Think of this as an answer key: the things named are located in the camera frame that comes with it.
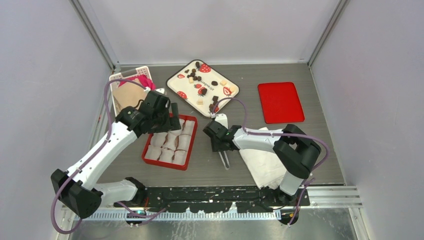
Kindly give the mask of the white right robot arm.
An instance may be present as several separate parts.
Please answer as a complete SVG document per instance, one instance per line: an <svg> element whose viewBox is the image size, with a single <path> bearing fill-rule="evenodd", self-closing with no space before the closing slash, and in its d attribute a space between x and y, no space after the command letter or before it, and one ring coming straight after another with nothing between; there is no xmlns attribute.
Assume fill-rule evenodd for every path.
<svg viewBox="0 0 424 240"><path fill-rule="evenodd" d="M283 205L297 199L301 184L322 161L321 140L306 135L299 127L288 124L284 129L258 130L233 125L230 128L213 119L203 132L210 138L213 152L256 150L276 155L286 169L279 184L277 198Z"/></svg>

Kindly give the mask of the metal tongs with grey handle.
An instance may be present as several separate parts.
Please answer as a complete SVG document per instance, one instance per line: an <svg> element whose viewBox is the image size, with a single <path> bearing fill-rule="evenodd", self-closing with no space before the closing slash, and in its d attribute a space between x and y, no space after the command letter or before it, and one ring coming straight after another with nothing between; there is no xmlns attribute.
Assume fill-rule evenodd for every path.
<svg viewBox="0 0 424 240"><path fill-rule="evenodd" d="M224 168L226 170L229 170L230 169L230 162L229 162L226 151L219 151L218 154L220 156L220 159L222 161Z"/></svg>

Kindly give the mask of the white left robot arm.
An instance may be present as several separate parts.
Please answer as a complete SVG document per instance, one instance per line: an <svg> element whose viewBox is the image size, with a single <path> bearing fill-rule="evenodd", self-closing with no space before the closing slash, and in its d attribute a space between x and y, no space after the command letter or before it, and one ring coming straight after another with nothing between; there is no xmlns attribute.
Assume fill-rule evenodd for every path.
<svg viewBox="0 0 424 240"><path fill-rule="evenodd" d="M79 218L86 219L99 207L117 202L141 206L145 186L133 177L110 183L99 178L116 157L142 135L180 130L179 109L164 94L149 91L138 107L120 111L107 134L66 171L57 169L51 181L58 199Z"/></svg>

